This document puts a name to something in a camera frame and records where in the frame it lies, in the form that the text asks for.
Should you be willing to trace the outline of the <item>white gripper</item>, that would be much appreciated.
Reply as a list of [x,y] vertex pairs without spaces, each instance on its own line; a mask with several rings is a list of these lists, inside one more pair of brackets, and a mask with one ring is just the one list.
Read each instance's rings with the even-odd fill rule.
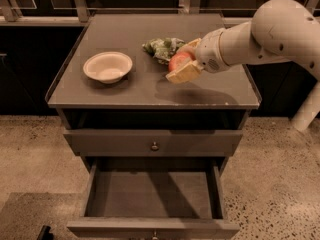
[[186,52],[197,61],[188,61],[166,75],[173,84],[190,82],[200,76],[203,68],[209,73],[226,71],[230,66],[224,61],[220,51],[220,38],[225,28],[206,34],[202,39],[194,39],[180,47],[177,52]]

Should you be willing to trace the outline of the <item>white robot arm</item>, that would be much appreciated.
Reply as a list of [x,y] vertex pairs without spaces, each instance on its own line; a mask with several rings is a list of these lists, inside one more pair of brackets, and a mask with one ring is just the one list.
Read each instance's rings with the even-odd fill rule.
[[187,58],[166,75],[178,84],[235,65],[293,61],[320,82],[320,23],[294,0],[270,0],[248,22],[214,30],[196,41]]

